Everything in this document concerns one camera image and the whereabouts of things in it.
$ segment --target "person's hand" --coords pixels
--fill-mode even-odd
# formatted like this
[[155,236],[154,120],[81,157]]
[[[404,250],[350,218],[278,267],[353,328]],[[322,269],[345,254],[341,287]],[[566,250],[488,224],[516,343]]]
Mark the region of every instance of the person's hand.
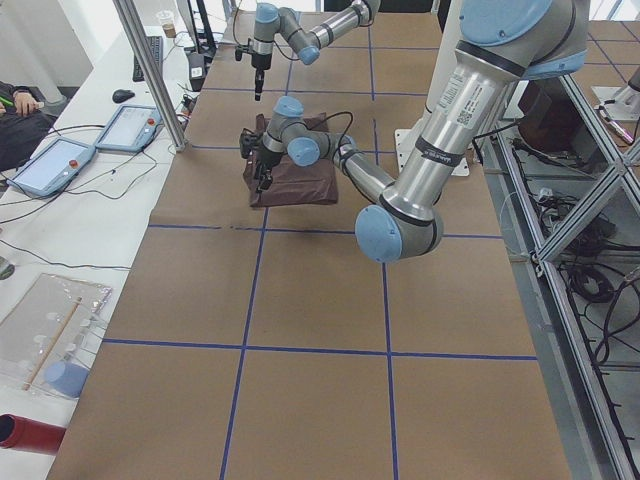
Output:
[[29,115],[38,110],[38,102],[29,92],[16,92],[13,95],[16,113],[21,116]]

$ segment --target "white desk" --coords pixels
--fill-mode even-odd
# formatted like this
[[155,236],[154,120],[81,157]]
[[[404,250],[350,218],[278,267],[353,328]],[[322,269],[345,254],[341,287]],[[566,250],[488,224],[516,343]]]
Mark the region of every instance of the white desk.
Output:
[[[158,28],[149,29],[148,34],[161,34]],[[178,43],[186,41],[181,36]],[[188,82],[187,60],[182,48],[173,48],[174,42],[165,39],[163,76],[169,95],[176,107],[183,88]],[[136,96],[127,103],[153,105],[154,101],[145,82],[134,83],[131,79],[133,53],[124,35],[121,35],[95,67],[73,100],[55,124],[57,129],[84,125],[104,125],[115,112],[117,105],[111,100],[114,90],[130,89]],[[98,129],[63,132],[65,137],[85,143],[93,143]],[[45,139],[42,145],[50,140]],[[154,207],[173,160],[173,146],[166,131],[161,131],[156,140],[146,149],[157,165],[139,179],[130,191],[119,200],[109,200],[95,193],[84,195],[63,194],[42,210],[28,217],[0,225],[0,238],[8,243],[33,251],[50,261],[67,264],[122,265],[131,266],[146,230],[149,213]],[[150,158],[139,155],[122,168],[116,168],[129,155],[99,153],[80,172],[70,188],[84,183],[105,171],[115,169],[78,189],[99,190],[110,196],[120,195],[130,182],[154,165]],[[22,193],[10,189],[0,199],[0,221],[18,217],[34,210],[43,200],[7,205],[24,200]],[[100,283],[113,288],[101,316],[108,320],[113,313],[127,278],[127,271],[112,269],[50,266],[33,256],[0,244],[0,256],[16,266],[9,279],[0,282],[0,321],[24,296],[41,273],[58,274],[80,280]],[[68,424],[75,402],[57,399],[38,393],[15,390],[3,384],[0,377],[1,413],[14,413],[35,420]],[[12,480],[44,479],[53,458],[12,450],[0,450],[0,470],[3,478]]]

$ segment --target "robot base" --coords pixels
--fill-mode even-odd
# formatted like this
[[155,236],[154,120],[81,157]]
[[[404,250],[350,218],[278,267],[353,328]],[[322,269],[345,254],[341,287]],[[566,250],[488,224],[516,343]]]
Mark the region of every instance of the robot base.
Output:
[[[404,149],[402,147],[402,142],[404,141],[405,137],[409,134],[409,132],[411,132],[411,130],[409,129],[399,129],[396,130],[396,135],[395,135],[395,140],[396,140],[396,157],[398,159],[398,171],[401,172],[402,169],[404,168],[404,164],[406,162],[406,160],[409,158],[409,154],[411,153],[411,149],[413,148],[413,146],[411,147],[411,149]],[[460,162],[460,165],[458,165],[454,170],[453,173],[451,175],[454,175],[456,177],[468,177],[469,176],[469,165],[467,164],[467,160],[466,159],[462,159],[462,162]]]

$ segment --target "robot label sticker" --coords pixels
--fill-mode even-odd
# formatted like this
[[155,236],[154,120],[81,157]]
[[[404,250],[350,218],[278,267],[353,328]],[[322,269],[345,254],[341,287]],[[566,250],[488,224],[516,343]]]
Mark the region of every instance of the robot label sticker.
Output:
[[462,105],[462,109],[458,113],[456,123],[464,128],[472,129],[475,127],[479,118],[483,117],[485,107],[489,104],[495,89],[490,85],[484,85],[475,82],[471,93]]
[[469,130],[475,128],[478,119],[491,101],[495,88],[485,83],[467,81],[461,70],[451,75],[437,108],[449,117],[455,116],[454,123]]
[[458,93],[460,93],[460,90],[462,90],[463,85],[464,77],[458,72],[453,72],[447,87],[444,89],[444,92],[442,92],[442,96],[438,101],[438,107],[444,111],[445,115],[449,115],[449,109],[451,105],[453,105],[453,102],[456,101],[456,97]]
[[442,165],[447,165],[451,168],[455,168],[460,165],[460,162],[464,157],[464,154],[448,153],[440,150],[422,137],[418,137],[418,140],[416,141],[416,148],[422,152],[422,158],[432,160],[436,163],[441,163]]

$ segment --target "wooden stick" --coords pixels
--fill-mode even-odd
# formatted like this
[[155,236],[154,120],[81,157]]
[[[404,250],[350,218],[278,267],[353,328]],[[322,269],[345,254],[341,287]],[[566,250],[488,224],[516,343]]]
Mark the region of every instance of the wooden stick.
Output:
[[42,369],[42,366],[44,365],[44,362],[47,361],[47,358],[51,354],[51,351],[53,350],[53,347],[55,347],[56,343],[58,343],[58,340],[60,340],[60,336],[62,335],[62,332],[64,332],[64,329],[67,328],[67,325],[71,321],[71,318],[76,313],[76,310],[78,310],[78,306],[81,303],[82,303],[82,297],[76,298],[76,301],[73,304],[73,307],[71,307],[71,310],[69,311],[69,313],[67,314],[65,319],[62,321],[60,326],[58,327],[58,331],[56,332],[56,334],[53,337],[51,337],[51,342],[49,342],[49,345],[47,346],[47,349],[43,352],[42,356],[40,357],[40,360],[38,361],[38,364],[33,369],[33,372],[31,372],[31,375],[29,375],[29,378],[27,378],[27,380],[25,381],[25,384],[22,385],[22,390],[26,391],[26,390],[29,390],[29,388],[31,388],[31,384],[33,383],[33,381],[38,376],[38,373],[40,373],[40,370]]

